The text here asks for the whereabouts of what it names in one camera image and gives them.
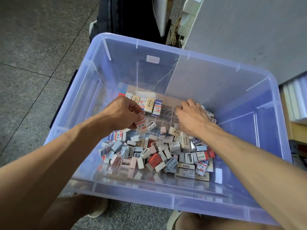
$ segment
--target human hand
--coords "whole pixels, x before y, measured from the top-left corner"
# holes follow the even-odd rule
[[[192,99],[181,102],[181,107],[176,107],[176,114],[180,130],[197,138],[201,138],[202,129],[211,123],[205,110]]]
[[[107,125],[112,131],[125,128],[136,129],[134,123],[144,119],[143,113],[143,109],[135,101],[125,96],[118,96],[102,112],[97,114],[97,118],[107,121]]]

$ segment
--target transparent plastic storage box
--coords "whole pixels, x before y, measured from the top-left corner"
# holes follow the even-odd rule
[[[45,144],[99,113],[131,87],[179,100],[193,98],[215,114],[225,131],[292,162],[278,85],[270,72],[109,33],[93,39]],[[172,120],[165,118],[163,124],[166,122]],[[118,167],[107,169],[116,176],[106,176],[100,171],[102,141],[76,170],[65,191],[276,224],[218,155],[210,182],[149,171],[131,179]]]

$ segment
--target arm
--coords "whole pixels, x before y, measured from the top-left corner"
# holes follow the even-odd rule
[[[32,229],[99,141],[113,130],[135,129],[140,112],[139,105],[120,96],[101,113],[0,168],[3,229]]]
[[[211,123],[199,103],[176,108],[182,131],[206,142],[285,229],[307,226],[307,173]]]

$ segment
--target forearm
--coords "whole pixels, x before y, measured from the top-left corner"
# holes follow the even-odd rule
[[[216,124],[204,127],[201,136],[282,227],[307,226],[307,173],[226,133]]]
[[[31,229],[109,131],[107,119],[92,117],[47,145],[2,167],[0,222],[12,229],[13,224]]]

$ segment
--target tiled floor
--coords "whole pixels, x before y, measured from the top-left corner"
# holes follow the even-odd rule
[[[87,51],[99,0],[0,0],[0,166],[43,145]],[[174,1],[171,19],[182,10]],[[163,229],[168,209],[112,201],[73,229]]]

